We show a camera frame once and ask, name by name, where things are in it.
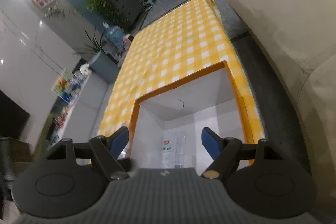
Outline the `white snack bag green labels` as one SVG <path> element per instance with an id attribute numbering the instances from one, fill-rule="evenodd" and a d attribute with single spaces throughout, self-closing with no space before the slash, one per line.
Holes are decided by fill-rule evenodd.
<path id="1" fill-rule="evenodd" d="M 161 167 L 183 168 L 185 164 L 186 133 L 184 131 L 163 134 Z"/>

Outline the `orange cardboard box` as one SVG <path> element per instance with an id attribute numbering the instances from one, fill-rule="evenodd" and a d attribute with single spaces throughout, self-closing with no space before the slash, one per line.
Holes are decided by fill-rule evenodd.
<path id="1" fill-rule="evenodd" d="M 136 168 L 159 168 L 163 134 L 186 133 L 185 164 L 197 174 L 213 162 L 202 145 L 202 129 L 221 138 L 235 137 L 253 144 L 247 108 L 229 64 L 216 63 L 135 101 L 130 121 L 130 157 Z"/>

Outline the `grey TV cabinet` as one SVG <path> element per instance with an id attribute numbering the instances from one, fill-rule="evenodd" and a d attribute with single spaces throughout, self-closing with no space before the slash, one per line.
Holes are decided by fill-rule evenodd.
<path id="1" fill-rule="evenodd" d="M 84 82 L 81 93 L 68 110 L 63 126 L 56 128 L 56 114 L 50 114 L 38 139 L 36 149 L 45 149 L 49 144 L 63 138 L 74 142 L 86 142 L 92 134 L 96 118 L 108 90 L 108 83 L 96 73 L 91 73 Z"/>

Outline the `colourful picture book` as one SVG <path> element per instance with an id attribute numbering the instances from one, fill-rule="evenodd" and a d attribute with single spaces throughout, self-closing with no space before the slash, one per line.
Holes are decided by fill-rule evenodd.
<path id="1" fill-rule="evenodd" d="M 64 71 L 55 81 L 51 90 L 62 100 L 64 100 L 67 103 L 70 103 L 73 100 L 76 90 L 76 82 L 74 74 L 70 72 L 68 69 L 64 69 Z"/>

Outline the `green potted plant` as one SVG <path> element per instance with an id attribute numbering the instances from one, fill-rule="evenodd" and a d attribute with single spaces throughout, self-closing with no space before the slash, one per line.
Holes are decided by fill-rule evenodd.
<path id="1" fill-rule="evenodd" d="M 117 6 L 109 0 L 87 0 L 87 5 L 88 10 L 95 11 L 113 25 L 125 28 L 130 23 Z"/>

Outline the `beige sofa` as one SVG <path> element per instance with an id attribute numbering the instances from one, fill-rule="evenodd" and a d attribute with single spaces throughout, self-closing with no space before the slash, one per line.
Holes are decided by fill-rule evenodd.
<path id="1" fill-rule="evenodd" d="M 335 213 L 335 0 L 227 0 L 252 31 L 299 117 L 317 206 Z"/>

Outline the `yellow white checkered tablecloth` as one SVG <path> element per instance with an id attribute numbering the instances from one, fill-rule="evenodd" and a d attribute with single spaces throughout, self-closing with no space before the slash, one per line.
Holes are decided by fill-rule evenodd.
<path id="1" fill-rule="evenodd" d="M 110 136 L 125 126 L 131 147 L 130 121 L 138 98 L 222 61 L 243 97 L 256 144 L 264 133 L 255 99 L 214 0 L 191 0 L 136 34 L 98 134 Z"/>

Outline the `blue water jug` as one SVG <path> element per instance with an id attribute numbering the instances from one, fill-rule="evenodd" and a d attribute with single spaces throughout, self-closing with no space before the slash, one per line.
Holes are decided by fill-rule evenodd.
<path id="1" fill-rule="evenodd" d="M 105 32 L 105 39 L 108 43 L 113 44 L 116 48 L 120 49 L 125 46 L 123 37 L 125 33 L 119 26 L 109 26 Z"/>

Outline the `black television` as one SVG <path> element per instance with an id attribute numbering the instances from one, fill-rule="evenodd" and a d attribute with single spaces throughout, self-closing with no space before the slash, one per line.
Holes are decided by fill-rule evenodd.
<path id="1" fill-rule="evenodd" d="M 30 114 L 0 91 L 0 134 L 2 137 L 19 139 Z"/>

